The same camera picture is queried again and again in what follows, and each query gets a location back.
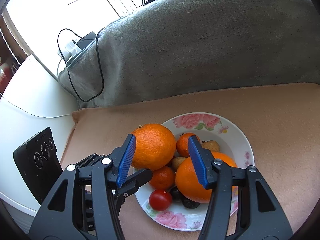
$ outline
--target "silver screw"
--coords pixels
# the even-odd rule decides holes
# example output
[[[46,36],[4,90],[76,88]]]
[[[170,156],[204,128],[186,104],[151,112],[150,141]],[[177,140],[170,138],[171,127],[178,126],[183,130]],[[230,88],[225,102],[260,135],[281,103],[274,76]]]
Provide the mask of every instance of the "silver screw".
[[[104,158],[104,159],[102,159],[102,164],[109,164],[109,163],[111,163],[111,159],[110,158]]]
[[[217,165],[221,165],[223,163],[221,159],[214,159],[213,162],[214,164],[217,164]]]
[[[249,171],[251,171],[251,172],[256,172],[256,171],[257,171],[257,168],[256,168],[255,166],[250,165],[250,166],[249,166]]]
[[[74,171],[75,168],[76,168],[76,166],[74,164],[70,164],[70,165],[68,165],[67,170],[68,171]]]

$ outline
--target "gray blanket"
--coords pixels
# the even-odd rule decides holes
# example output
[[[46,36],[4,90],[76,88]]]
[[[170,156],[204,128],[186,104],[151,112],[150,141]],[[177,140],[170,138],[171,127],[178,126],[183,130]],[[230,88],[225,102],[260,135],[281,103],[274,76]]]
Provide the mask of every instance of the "gray blanket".
[[[320,83],[320,16],[310,0],[157,0],[108,25],[98,46],[104,90],[80,107]],[[100,91],[95,42],[67,65],[83,99]],[[59,82],[77,97],[66,70]]]

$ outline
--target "peach fabric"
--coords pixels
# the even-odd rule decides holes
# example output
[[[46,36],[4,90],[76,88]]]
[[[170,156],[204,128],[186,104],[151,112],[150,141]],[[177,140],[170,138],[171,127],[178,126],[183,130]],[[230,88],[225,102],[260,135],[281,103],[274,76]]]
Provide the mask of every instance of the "peach fabric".
[[[111,108],[73,113],[72,131],[61,165],[108,154],[145,123],[163,123],[179,114],[209,112],[236,124],[247,136],[255,163],[282,205],[293,231],[320,197],[320,86],[299,83],[192,93]],[[119,215],[127,240],[189,239],[196,232],[165,228],[149,218],[134,195]],[[236,214],[230,219],[234,231]]]

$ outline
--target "plate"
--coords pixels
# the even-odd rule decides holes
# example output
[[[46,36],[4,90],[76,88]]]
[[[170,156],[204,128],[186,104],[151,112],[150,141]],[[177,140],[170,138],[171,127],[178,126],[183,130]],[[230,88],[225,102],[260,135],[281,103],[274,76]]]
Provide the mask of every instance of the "plate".
[[[210,113],[196,112],[182,114],[162,124],[167,127],[178,140],[179,135],[193,132],[201,141],[215,140],[220,152],[233,158],[239,168],[245,169],[254,165],[254,158],[249,141],[243,132],[228,119]],[[168,210],[158,212],[149,205],[149,196],[154,189],[147,183],[136,192],[137,200],[146,212],[157,223],[174,230],[201,230],[207,213],[208,204],[200,204],[196,209],[187,209],[182,203],[173,202]],[[238,209],[238,188],[232,192],[230,215]]]

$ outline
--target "black camera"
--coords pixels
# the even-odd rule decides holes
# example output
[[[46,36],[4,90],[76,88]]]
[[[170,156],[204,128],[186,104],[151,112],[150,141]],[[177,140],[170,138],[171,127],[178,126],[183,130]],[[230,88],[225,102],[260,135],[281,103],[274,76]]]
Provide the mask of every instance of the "black camera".
[[[40,204],[62,173],[56,153],[50,127],[13,152],[14,162],[24,182]]]

